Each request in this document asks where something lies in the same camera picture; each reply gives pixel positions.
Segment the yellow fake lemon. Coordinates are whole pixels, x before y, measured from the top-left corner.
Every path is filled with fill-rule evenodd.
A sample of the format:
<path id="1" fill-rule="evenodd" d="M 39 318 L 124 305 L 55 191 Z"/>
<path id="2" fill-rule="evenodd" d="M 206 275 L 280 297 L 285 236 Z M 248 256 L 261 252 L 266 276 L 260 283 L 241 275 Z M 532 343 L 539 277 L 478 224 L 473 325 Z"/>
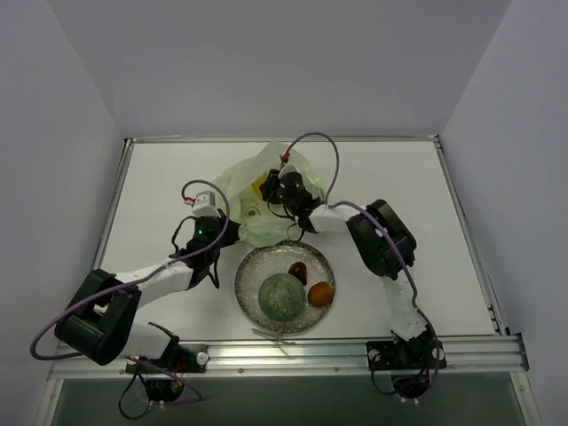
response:
<path id="1" fill-rule="evenodd" d="M 268 175 L 266 173 L 263 173 L 259 178 L 257 178 L 251 184 L 251 188 L 252 188 L 254 194 L 260 199 L 263 199 L 263 193 L 262 193 L 262 190 L 261 190 L 261 186 L 266 182 L 267 178 L 268 178 Z"/>

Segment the light green plastic bag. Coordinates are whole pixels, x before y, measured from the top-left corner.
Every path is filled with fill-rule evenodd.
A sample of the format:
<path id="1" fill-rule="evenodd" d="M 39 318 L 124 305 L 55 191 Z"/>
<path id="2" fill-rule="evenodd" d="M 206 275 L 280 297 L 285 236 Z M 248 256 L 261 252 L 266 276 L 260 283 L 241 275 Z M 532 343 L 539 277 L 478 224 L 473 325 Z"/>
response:
<path id="1" fill-rule="evenodd" d="M 285 217 L 280 205 L 263 201 L 251 188 L 263 173 L 280 167 L 280 156 L 286 149 L 281 142 L 271 142 L 257 155 L 239 158 L 214 180 L 229 201 L 231 220 L 240 226 L 240 241 L 255 248 L 296 241 L 301 235 L 299 226 Z"/>

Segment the dark red fake plum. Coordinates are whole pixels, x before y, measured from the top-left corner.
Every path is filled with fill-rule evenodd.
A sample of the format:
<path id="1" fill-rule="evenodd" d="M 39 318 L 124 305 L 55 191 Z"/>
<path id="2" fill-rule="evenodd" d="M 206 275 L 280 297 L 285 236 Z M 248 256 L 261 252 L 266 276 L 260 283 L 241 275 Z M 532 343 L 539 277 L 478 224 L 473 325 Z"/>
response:
<path id="1" fill-rule="evenodd" d="M 307 285 L 308 272 L 307 272 L 307 266 L 306 266 L 305 263 L 294 262 L 288 268 L 288 273 L 290 275 L 293 275 L 294 277 L 296 277 L 302 283 L 303 286 Z"/>

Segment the green netted fake melon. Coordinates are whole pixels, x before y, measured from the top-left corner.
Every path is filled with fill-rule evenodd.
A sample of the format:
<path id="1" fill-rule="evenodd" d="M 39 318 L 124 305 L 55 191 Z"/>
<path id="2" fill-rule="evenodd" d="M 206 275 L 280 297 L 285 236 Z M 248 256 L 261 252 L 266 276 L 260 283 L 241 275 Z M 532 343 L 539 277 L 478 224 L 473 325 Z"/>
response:
<path id="1" fill-rule="evenodd" d="M 258 290 L 258 304 L 270 319 L 289 322 L 298 317 L 305 306 L 302 283 L 288 273 L 276 273 L 266 278 Z"/>

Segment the orange fake fruit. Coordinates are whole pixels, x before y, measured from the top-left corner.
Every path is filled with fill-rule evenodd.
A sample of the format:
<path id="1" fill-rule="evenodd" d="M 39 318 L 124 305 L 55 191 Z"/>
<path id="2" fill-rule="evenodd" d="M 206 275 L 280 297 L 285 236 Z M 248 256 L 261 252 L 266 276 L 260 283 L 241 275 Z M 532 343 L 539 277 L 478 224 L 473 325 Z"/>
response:
<path id="1" fill-rule="evenodd" d="M 335 295 L 333 286 L 327 281 L 321 281 L 310 287 L 308 291 L 308 302 L 314 307 L 324 307 L 330 304 Z"/>

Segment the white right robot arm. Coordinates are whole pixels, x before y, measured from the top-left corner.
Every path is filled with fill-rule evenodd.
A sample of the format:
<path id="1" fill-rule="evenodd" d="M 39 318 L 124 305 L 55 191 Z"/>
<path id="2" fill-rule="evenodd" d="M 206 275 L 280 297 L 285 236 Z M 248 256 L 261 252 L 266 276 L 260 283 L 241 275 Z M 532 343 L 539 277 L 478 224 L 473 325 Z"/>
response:
<path id="1" fill-rule="evenodd" d="M 411 267 L 417 243 L 391 205 L 378 199 L 366 206 L 351 201 L 334 204 L 314 197 L 297 171 L 271 170 L 258 185 L 270 207 L 280 205 L 284 216 L 294 218 L 308 233 L 349 235 L 365 267 L 379 277 L 390 307 L 391 332 L 398 340 L 394 355 L 404 366 L 414 366 L 426 355 L 420 338 L 437 340 L 431 321 L 418 304 L 418 290 Z"/>

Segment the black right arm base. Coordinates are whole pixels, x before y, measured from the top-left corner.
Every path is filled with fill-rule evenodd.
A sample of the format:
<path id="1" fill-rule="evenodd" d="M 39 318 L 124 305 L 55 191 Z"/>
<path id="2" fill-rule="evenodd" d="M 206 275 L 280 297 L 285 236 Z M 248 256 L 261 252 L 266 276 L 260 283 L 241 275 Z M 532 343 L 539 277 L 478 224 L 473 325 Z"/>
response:
<path id="1" fill-rule="evenodd" d="M 445 349 L 438 340 L 366 342 L 367 368 L 374 388 L 402 404 L 418 406 L 433 391 L 439 373 L 447 367 Z"/>

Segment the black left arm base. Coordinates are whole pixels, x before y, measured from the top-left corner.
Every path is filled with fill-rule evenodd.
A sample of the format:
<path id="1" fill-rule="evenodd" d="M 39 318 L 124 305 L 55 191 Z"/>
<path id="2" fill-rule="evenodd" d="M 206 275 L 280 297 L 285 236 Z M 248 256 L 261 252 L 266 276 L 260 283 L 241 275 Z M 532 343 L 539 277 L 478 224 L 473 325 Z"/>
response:
<path id="1" fill-rule="evenodd" d="M 170 343 L 157 359 L 148 356 L 126 357 L 132 372 L 142 379 L 151 403 L 185 406 L 204 402 L 206 397 L 185 378 L 186 374 L 204 374 L 209 362 L 209 347 L 202 343 Z"/>

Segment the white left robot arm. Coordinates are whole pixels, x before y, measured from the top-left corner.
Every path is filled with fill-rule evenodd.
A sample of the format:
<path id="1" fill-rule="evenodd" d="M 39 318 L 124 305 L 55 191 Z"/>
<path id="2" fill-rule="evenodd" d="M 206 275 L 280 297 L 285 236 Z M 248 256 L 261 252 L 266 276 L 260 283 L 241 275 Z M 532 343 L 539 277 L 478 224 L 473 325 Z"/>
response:
<path id="1" fill-rule="evenodd" d="M 221 249 L 240 241 L 239 224 L 218 211 L 193 220 L 193 237 L 164 263 L 132 272 L 96 269 L 85 277 L 54 335 L 100 366 L 117 358 L 140 356 L 159 372 L 169 372 L 184 352 L 179 337 L 155 323 L 135 321 L 138 309 L 170 294 L 185 292 L 209 279 L 220 286 Z"/>

